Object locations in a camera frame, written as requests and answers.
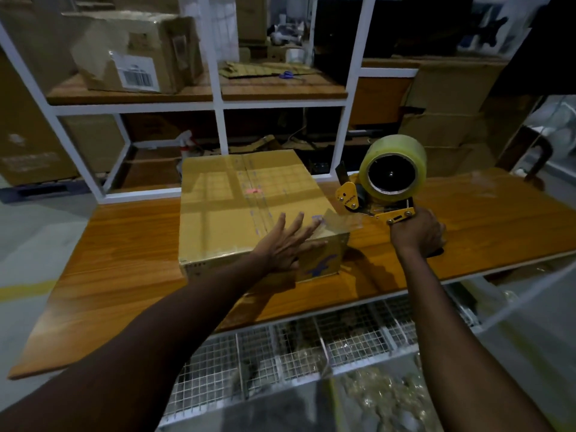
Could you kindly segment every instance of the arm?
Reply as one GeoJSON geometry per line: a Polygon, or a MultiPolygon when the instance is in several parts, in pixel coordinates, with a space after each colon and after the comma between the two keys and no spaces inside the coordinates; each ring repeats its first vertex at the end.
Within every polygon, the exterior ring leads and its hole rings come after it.
{"type": "Polygon", "coordinates": [[[166,296],[120,334],[0,412],[2,431],[153,431],[186,360],[270,271],[297,269],[320,222],[276,226],[248,255],[166,296]]]}
{"type": "Polygon", "coordinates": [[[408,284],[422,369],[446,431],[554,432],[534,402],[454,310],[423,255],[443,246],[444,225],[426,209],[391,226],[408,284]]]}

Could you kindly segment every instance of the person's right hand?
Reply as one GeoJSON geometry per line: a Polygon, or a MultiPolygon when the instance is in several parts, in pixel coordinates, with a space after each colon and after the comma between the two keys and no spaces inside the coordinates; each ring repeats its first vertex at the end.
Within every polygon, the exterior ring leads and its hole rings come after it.
{"type": "Polygon", "coordinates": [[[446,243],[442,237],[446,226],[429,209],[415,207],[415,211],[412,218],[390,226],[390,241],[397,254],[417,251],[426,257],[446,243]]]}

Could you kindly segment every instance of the barcode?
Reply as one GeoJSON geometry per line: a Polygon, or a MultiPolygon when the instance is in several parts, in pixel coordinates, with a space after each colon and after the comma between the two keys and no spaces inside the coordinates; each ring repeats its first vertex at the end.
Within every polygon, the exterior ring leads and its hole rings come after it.
{"type": "Polygon", "coordinates": [[[126,71],[123,70],[124,79],[126,83],[131,86],[148,86],[152,87],[152,76],[147,72],[142,71],[126,71]]]}

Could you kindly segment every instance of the person's left hand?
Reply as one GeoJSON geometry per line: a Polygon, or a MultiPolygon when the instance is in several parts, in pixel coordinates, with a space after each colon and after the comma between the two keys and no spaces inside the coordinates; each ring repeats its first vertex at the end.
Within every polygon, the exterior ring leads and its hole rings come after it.
{"type": "Polygon", "coordinates": [[[288,271],[299,268],[298,255],[308,250],[326,245],[326,241],[305,242],[321,224],[315,219],[310,226],[302,229],[304,213],[300,212],[288,229],[286,214],[280,214],[274,228],[260,240],[252,254],[263,259],[269,271],[288,271]]]}

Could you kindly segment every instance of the person's left arm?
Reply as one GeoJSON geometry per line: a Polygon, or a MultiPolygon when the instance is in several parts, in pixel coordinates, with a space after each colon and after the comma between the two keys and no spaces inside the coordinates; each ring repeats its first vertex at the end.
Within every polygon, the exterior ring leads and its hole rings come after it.
{"type": "Polygon", "coordinates": [[[276,226],[248,255],[164,297],[105,345],[0,412],[0,430],[153,431],[178,373],[236,301],[270,271],[298,268],[320,224],[276,226]]]}

